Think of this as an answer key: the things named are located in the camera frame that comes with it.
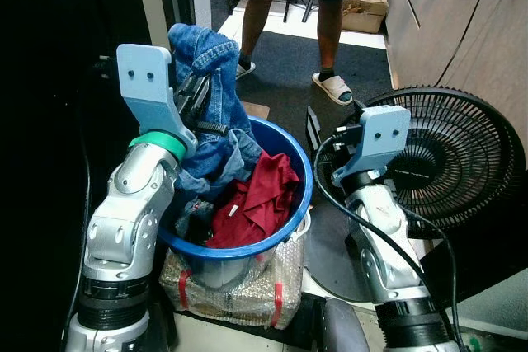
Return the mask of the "blue plastic bucket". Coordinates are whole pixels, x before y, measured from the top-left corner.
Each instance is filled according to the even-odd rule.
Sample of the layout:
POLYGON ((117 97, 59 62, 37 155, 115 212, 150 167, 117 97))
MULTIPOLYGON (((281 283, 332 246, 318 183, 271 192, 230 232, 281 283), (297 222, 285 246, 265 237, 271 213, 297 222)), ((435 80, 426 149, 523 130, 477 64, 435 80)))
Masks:
POLYGON ((304 148, 285 129, 270 121, 250 115, 252 133, 264 152, 276 155, 284 153, 290 158, 290 165, 297 172, 301 183, 295 187, 290 216, 282 225, 261 242, 246 244, 234 249, 207 249, 195 243, 186 242, 173 234, 172 225, 163 225, 158 230, 158 242, 190 268, 190 277, 209 289, 231 289, 241 284, 253 272, 260 272, 275 256, 276 247, 291 239, 307 216, 314 189, 312 165, 304 148))

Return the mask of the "bubble-wrapped box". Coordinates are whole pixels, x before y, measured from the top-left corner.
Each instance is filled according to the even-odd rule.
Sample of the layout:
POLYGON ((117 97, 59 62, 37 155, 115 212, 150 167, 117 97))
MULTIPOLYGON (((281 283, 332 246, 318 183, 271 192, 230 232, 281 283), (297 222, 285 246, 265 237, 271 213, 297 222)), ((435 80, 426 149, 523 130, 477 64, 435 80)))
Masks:
POLYGON ((312 217, 286 242, 242 259, 219 261, 167 251, 159 281, 178 312, 241 326, 284 330, 302 300, 304 246, 312 217))

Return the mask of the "brown cardboard box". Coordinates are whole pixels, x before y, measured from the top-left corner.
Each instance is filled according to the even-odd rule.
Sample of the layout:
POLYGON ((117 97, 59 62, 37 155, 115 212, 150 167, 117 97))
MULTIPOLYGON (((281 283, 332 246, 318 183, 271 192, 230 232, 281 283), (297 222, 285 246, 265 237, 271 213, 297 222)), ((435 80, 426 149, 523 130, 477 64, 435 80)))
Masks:
POLYGON ((378 33, 388 11, 388 0, 343 0, 341 27, 344 31, 378 33))

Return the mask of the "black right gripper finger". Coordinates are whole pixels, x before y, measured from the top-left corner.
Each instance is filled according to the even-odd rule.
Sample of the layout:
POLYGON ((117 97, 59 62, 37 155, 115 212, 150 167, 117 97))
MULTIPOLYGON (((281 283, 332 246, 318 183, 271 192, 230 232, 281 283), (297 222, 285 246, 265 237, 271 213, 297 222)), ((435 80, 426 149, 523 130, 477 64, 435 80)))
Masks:
POLYGON ((307 107, 306 110, 306 136, 309 138, 309 151, 314 155, 322 146, 322 139, 320 136, 322 125, 319 122, 318 115, 312 107, 307 107))

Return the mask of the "black floor fan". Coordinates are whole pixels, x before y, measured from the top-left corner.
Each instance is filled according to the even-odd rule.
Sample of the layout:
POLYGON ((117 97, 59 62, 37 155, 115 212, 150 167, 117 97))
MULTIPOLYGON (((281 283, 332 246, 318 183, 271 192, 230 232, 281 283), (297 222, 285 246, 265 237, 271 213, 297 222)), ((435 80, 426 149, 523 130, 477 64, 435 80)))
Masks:
POLYGON ((446 86, 400 88, 367 104, 410 110, 406 148, 376 180, 411 210, 408 235, 441 240, 454 260, 449 232, 495 204, 513 177, 513 156, 506 150, 518 138, 516 130, 482 98, 446 86))

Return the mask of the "red garment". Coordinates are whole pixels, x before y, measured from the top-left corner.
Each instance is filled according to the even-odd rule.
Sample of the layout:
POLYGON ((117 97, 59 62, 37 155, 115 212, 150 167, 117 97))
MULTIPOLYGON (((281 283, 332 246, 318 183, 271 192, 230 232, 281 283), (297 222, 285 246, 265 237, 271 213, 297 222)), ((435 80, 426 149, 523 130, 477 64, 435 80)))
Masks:
POLYGON ((300 184, 286 153, 262 153, 250 178, 234 180, 222 194, 205 246, 235 249, 274 235, 287 223, 300 184))

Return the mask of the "brown wooden board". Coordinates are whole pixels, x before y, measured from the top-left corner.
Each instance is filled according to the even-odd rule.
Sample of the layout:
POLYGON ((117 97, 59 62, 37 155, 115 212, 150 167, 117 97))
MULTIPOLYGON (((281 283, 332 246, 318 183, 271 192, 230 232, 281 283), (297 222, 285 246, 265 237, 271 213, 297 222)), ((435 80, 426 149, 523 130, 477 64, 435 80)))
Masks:
POLYGON ((246 101, 242 101, 242 107, 249 117, 256 117, 262 120, 267 120, 269 112, 271 112, 271 108, 266 105, 260 105, 246 101))

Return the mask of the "person in red shirt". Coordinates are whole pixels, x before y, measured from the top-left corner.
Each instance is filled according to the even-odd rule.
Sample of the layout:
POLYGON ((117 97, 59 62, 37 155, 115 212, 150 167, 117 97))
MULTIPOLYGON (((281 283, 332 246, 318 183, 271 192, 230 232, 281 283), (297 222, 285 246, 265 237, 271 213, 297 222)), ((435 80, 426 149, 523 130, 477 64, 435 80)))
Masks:
MULTIPOLYGON (((252 55, 259 42, 268 18, 271 2, 274 0, 248 0, 243 16, 242 42, 235 77, 248 76, 254 70, 252 55)), ((317 0, 319 13, 317 21, 317 39, 319 45, 319 72, 312 76, 313 84, 327 93, 329 99, 339 105, 353 102, 353 92, 343 77, 333 69, 339 46, 343 0, 317 0)))

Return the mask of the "blue denim jeans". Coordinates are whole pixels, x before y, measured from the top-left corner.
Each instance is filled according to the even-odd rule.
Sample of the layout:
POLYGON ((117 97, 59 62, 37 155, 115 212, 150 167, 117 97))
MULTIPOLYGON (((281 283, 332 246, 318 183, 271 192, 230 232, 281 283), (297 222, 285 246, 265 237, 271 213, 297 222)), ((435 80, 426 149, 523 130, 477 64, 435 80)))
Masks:
POLYGON ((262 149, 252 133, 252 122, 235 91, 235 74, 240 47, 235 40, 198 25, 174 24, 168 32, 175 61, 175 73, 181 83, 189 77, 207 77, 209 99, 204 109, 188 126, 200 123, 219 126, 226 133, 196 133, 194 153, 181 160, 175 181, 175 198, 167 216, 175 230, 187 231, 193 206, 211 202, 229 183, 248 181, 259 162, 262 149))

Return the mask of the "wood cabinet with black counter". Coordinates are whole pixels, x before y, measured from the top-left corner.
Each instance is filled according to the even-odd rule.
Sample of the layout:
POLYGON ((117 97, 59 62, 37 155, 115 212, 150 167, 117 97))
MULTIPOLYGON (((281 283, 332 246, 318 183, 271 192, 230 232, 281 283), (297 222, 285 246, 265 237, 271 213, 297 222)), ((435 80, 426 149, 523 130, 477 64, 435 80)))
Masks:
POLYGON ((474 93, 528 139, 528 0, 388 0, 397 86, 474 93))

